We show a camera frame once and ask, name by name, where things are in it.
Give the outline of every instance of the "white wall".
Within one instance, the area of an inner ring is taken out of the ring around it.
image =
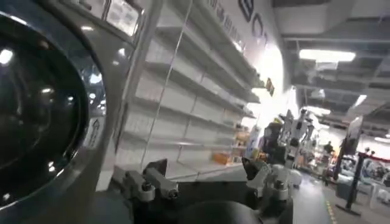
[[[260,97],[261,104],[250,104],[248,108],[256,115],[257,119],[244,118],[242,124],[252,127],[257,124],[264,129],[279,114],[286,114],[291,110],[294,116],[298,116],[299,104],[296,91],[291,88],[289,66],[283,58],[283,40],[275,22],[274,9],[268,0],[255,1],[255,11],[261,15],[264,30],[267,35],[267,44],[264,48],[258,48],[257,55],[244,54],[250,57],[249,61],[260,73],[260,79],[266,83],[270,78],[275,87],[274,95],[271,97],[265,89],[254,91]]]
[[[320,131],[320,144],[326,144],[328,141],[332,142],[332,145],[339,146],[342,140],[345,138],[346,131],[329,128]],[[375,156],[384,159],[390,159],[390,144],[376,141],[373,137],[362,135],[358,144],[358,151],[364,152],[364,149],[369,147],[375,151]]]

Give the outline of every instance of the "wall sign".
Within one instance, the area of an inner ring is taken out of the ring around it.
[[[260,12],[262,3],[254,0],[203,1],[236,48],[256,69],[268,42],[266,24]]]

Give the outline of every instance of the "floor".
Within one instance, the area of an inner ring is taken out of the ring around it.
[[[353,223],[353,224],[384,224],[390,223],[390,207],[387,207],[380,202],[376,203],[374,209],[369,209],[366,206],[368,195],[358,194],[356,203],[352,205],[352,209],[361,213],[361,216],[350,215],[336,205],[345,205],[346,201],[335,196],[333,186],[322,187],[322,191],[326,200],[329,202],[331,210],[337,223]]]
[[[222,175],[206,179],[205,181],[242,181],[246,179],[243,170],[224,173]],[[354,205],[354,208],[362,211],[361,217],[348,215],[335,207],[336,204],[344,205],[345,201],[337,198],[331,187],[323,186],[322,182],[307,174],[303,174],[300,189],[293,192],[294,198],[294,224],[383,224],[390,223],[389,219],[381,218],[369,209]],[[91,215],[87,223],[130,224],[129,210],[119,195],[113,193],[97,193],[91,209]]]

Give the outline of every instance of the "label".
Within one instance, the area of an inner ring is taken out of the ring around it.
[[[95,149],[99,142],[100,138],[103,134],[104,129],[104,117],[97,117],[90,119],[90,123],[88,124],[88,131],[85,135],[83,145],[90,149]]]
[[[138,28],[140,13],[124,0],[112,0],[107,14],[107,22],[129,36]]]

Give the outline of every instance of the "store shelf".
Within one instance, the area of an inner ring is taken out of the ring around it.
[[[181,27],[160,27],[157,29],[157,35],[175,45],[179,40],[181,29]],[[198,62],[207,72],[213,77],[216,77],[216,79],[228,89],[232,90],[239,98],[248,102],[259,103],[259,98],[250,91],[252,89],[251,85],[218,64],[217,61],[219,60],[215,57],[215,52],[207,49],[204,44],[196,41],[196,39],[195,34],[191,30],[184,28],[179,52],[184,53],[190,59]],[[256,87],[264,87],[264,85],[259,84]]]
[[[142,107],[150,108],[152,110],[156,110],[157,107],[158,107],[158,102],[153,101],[153,100],[140,98],[140,97],[136,97],[134,102],[136,104],[142,106]],[[186,113],[184,111],[180,111],[180,110],[176,110],[176,109],[173,109],[173,108],[170,108],[170,107],[166,107],[166,106],[164,106],[162,104],[160,105],[160,112],[162,112],[162,113],[169,113],[169,114],[172,114],[172,115],[178,115],[178,116],[187,117],[187,118],[190,118],[190,119],[192,119],[194,121],[199,121],[199,122],[202,122],[204,124],[212,125],[212,126],[215,126],[215,127],[221,128],[221,129],[225,129],[225,130],[228,130],[228,131],[235,131],[236,130],[232,126],[229,126],[229,125],[226,125],[226,124],[221,124],[221,123],[215,122],[213,120],[207,119],[207,118],[202,117],[202,116],[198,116],[198,115],[195,115],[195,114],[189,114],[189,113]]]
[[[168,75],[169,71],[169,65],[164,63],[146,63],[145,68],[147,68],[150,71],[155,72],[157,75],[161,75],[163,77],[166,77]],[[251,117],[255,118],[253,114],[245,112],[243,109],[241,109],[239,106],[235,105],[234,103],[224,99],[223,97],[217,95],[216,93],[213,93],[206,87],[202,86],[199,82],[185,76],[181,72],[179,72],[176,69],[172,69],[170,80],[173,82],[178,83],[180,86],[184,86],[187,89],[190,89],[192,92],[196,93],[198,96],[201,96],[207,100],[211,100],[224,108],[234,111],[238,114],[241,114],[245,117]]]
[[[146,135],[139,135],[138,133],[133,133],[130,131],[122,132],[122,141],[136,141],[141,143],[147,143]],[[212,151],[218,150],[245,150],[245,147],[237,147],[233,145],[221,145],[214,144],[212,142],[197,142],[192,139],[166,139],[166,138],[155,138],[152,137],[149,140],[150,144],[153,145],[176,145],[176,146],[191,146],[191,147],[199,147],[199,148],[208,148]]]
[[[221,170],[242,166],[241,163],[222,165],[212,160],[189,160],[189,161],[179,161],[179,163],[183,164],[186,167],[189,167],[190,169],[199,172],[199,174],[221,171]]]
[[[172,0],[171,2],[171,5],[183,15],[186,14],[190,0]],[[206,4],[207,1],[193,1],[188,23],[196,25],[202,31],[211,45],[236,68],[247,83],[250,83],[254,88],[264,87],[264,83],[259,80],[254,68],[233,44],[221,25],[212,17]]]

